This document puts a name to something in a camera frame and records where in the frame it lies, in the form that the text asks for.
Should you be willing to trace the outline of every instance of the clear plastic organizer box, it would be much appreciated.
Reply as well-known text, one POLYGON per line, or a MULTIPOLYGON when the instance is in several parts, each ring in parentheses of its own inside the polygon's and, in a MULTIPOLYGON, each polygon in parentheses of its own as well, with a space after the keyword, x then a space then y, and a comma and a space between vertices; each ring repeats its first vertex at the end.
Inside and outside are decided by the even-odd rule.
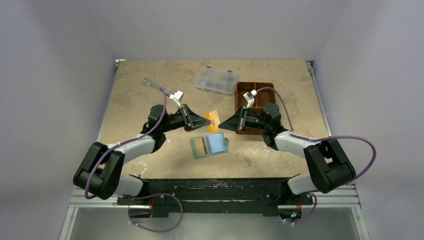
POLYGON ((236 82, 237 74, 235 72, 204 66, 197 76, 196 88, 206 92, 231 96, 236 82))

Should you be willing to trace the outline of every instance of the beige table surface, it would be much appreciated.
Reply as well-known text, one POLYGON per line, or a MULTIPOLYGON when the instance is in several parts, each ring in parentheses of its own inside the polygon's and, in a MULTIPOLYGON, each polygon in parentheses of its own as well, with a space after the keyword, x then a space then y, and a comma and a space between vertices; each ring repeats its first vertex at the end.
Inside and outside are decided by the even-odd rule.
MULTIPOLYGON (((147 122, 153 105, 163 104, 159 90, 142 84, 150 77, 162 87, 184 92, 186 103, 196 114, 217 110, 224 121, 235 113, 234 95, 225 96, 196 89, 201 67, 211 66, 237 73, 238 82, 271 82, 283 97, 295 133, 327 136, 317 96, 304 60, 161 60, 121 61, 103 119, 99 140, 110 144, 137 135, 147 122)), ((177 110, 168 99, 168 113, 177 110)), ((289 128, 280 106, 282 124, 289 128)), ((210 134, 207 127, 193 132, 182 128, 166 133, 166 142, 153 154, 124 165, 123 174, 143 178, 252 178, 291 177, 307 171, 304 159, 265 145, 260 135, 237 135, 223 130, 228 152, 194 159, 190 139, 210 134)))

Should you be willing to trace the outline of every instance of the brown tray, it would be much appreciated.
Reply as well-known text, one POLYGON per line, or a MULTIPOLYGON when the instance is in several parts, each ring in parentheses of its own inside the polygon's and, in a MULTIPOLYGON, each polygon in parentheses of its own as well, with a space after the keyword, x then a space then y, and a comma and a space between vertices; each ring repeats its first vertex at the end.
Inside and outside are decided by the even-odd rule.
MULTIPOLYGON (((234 94, 235 111, 237 112, 240 106, 247 106, 248 104, 243 94, 263 87, 274 88, 274 84, 270 82, 238 82, 237 86, 235 87, 234 94)), ((261 92, 258 92, 257 95, 254 97, 254 104, 251 108, 259 114, 262 114, 264 112, 264 106, 267 103, 276 103, 276 95, 273 90, 266 89, 261 92)), ((262 135, 263 132, 264 131, 260 129, 245 127, 244 131, 236 131, 235 133, 242 135, 262 135)))

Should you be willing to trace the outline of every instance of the purple cable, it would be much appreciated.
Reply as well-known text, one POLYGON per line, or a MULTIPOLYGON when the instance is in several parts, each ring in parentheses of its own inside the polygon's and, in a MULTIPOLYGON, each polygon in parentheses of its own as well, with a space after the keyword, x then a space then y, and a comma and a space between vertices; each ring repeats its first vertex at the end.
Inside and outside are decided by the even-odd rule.
POLYGON ((286 104, 283 101, 283 98, 281 97, 281 95, 274 88, 269 87, 269 86, 265 86, 265 87, 259 88, 258 90, 256 90, 256 92, 259 93, 259 92, 261 92, 261 91, 263 91, 265 89, 273 90, 275 92, 275 94, 277 94, 279 100, 282 103, 282 107, 284 108, 285 115, 287 116, 288 124, 290 125, 290 132, 293 132, 294 129, 293 129, 293 125, 292 125, 292 120, 290 119, 289 111, 287 110, 287 107, 286 107, 286 104))
POLYGON ((175 201, 179 205, 179 209, 181 211, 181 214, 179 215, 178 221, 172 227, 164 229, 164 230, 156 230, 156 229, 151 229, 151 228, 142 226, 142 225, 136 223, 135 221, 133 221, 131 219, 131 215, 130 215, 131 212, 130 212, 130 210, 128 210, 128 219, 129 219, 130 223, 132 223, 134 226, 136 226, 138 228, 141 228, 141 229, 153 232, 153 233, 166 233, 166 232, 169 232, 169 231, 175 229, 181 223, 181 220, 183 219, 183 205, 181 205, 180 200, 178 200, 178 198, 176 198, 174 195, 169 194, 169 193, 156 193, 156 194, 152 194, 152 195, 148 195, 148 196, 127 196, 127 197, 132 198, 132 199, 136 199, 136 200, 143 200, 143 199, 149 199, 149 198, 160 196, 160 195, 165 195, 165 196, 168 196, 168 197, 175 199, 175 201))
POLYGON ((163 110, 162 110, 162 114, 160 115, 160 117, 159 117, 159 120, 157 121, 157 123, 148 131, 148 132, 146 132, 145 134, 143 134, 143 135, 141 135, 140 137, 134 137, 134 138, 130 138, 130 139, 128 139, 128 140, 125 140, 125 141, 123 141, 123 142, 121 142, 121 143, 118 143, 118 144, 116 144, 115 146, 113 146, 113 147, 111 147, 111 148, 109 148, 105 153, 103 153, 103 155, 100 157, 100 159, 97 161, 97 163, 94 165, 94 167, 93 167, 93 169, 92 169, 92 171, 90 172, 90 175, 88 176, 88 179, 87 179, 87 184, 85 185, 85 189, 84 189, 84 196, 85 196, 85 198, 86 199, 93 199, 93 198, 95 198, 96 196, 95 195, 92 195, 92 196, 89 196, 89 187, 90 187, 90 184, 91 184, 91 182, 92 182, 92 179, 93 179, 93 176, 94 176, 94 173, 96 172, 96 170, 97 170, 97 168, 100 166, 100 164, 103 162, 103 160, 105 159, 105 157, 108 155, 108 154, 110 154, 113 150, 115 150, 115 149, 117 149, 117 148, 119 148, 120 146, 123 146, 123 145, 126 145, 126 144, 129 144, 129 143, 132 143, 132 142, 135 142, 135 141, 137 141, 137 140, 140 140, 140 139, 142 139, 142 138, 144 138, 145 136, 147 136, 147 135, 149 135, 150 133, 152 133, 158 126, 159 126, 159 124, 161 123, 161 121, 162 121, 162 118, 164 118, 164 115, 165 115, 165 111, 167 110, 167 95, 165 94, 165 89, 163 89, 162 87, 160 88, 160 90, 162 91, 162 93, 163 93, 163 101, 164 101, 164 104, 163 104, 163 110))

